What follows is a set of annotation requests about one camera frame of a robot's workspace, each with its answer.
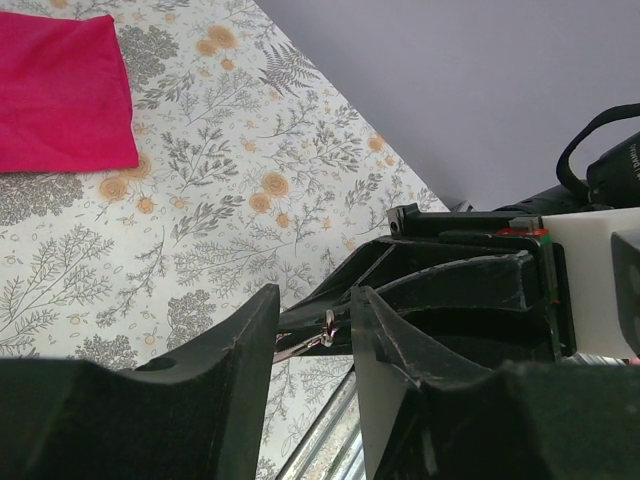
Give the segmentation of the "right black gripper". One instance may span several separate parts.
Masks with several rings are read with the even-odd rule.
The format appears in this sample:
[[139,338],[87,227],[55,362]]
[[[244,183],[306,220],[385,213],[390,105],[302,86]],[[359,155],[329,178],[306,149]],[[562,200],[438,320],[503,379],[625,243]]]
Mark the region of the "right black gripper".
[[325,309],[349,309],[351,318],[352,289],[370,287],[416,328],[481,365],[552,362],[555,340],[561,356],[573,354],[566,256],[541,216],[425,213],[411,204],[387,218],[397,239],[356,249],[281,314],[279,327],[306,325]]

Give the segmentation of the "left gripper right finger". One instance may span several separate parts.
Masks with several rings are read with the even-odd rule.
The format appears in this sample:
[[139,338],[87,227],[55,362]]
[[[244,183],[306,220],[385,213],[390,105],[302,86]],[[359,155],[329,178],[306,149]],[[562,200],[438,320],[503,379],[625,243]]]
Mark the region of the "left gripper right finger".
[[482,367],[351,295],[351,339],[370,479],[635,479],[634,366]]

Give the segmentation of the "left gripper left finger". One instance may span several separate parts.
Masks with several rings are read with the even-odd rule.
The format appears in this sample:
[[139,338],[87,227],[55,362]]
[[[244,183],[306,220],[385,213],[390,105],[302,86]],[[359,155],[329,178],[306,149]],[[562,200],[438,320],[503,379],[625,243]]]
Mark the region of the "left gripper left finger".
[[280,313],[276,285],[136,368],[1,363],[5,479],[251,479]]

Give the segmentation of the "large metal keyring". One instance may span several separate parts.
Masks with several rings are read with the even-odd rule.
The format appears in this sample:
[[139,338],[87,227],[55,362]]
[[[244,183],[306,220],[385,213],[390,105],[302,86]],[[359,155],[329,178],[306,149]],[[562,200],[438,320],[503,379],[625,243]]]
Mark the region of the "large metal keyring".
[[325,309],[306,325],[278,327],[273,364],[296,357],[350,355],[351,318],[349,309]]

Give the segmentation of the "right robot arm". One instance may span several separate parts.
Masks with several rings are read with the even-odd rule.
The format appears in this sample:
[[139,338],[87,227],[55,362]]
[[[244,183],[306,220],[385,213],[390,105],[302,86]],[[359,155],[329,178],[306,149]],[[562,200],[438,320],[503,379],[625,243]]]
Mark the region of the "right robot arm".
[[639,354],[639,139],[518,203],[387,213],[390,232],[357,248],[280,318],[274,359],[348,355],[351,292],[369,287],[402,319],[486,367],[575,354]]

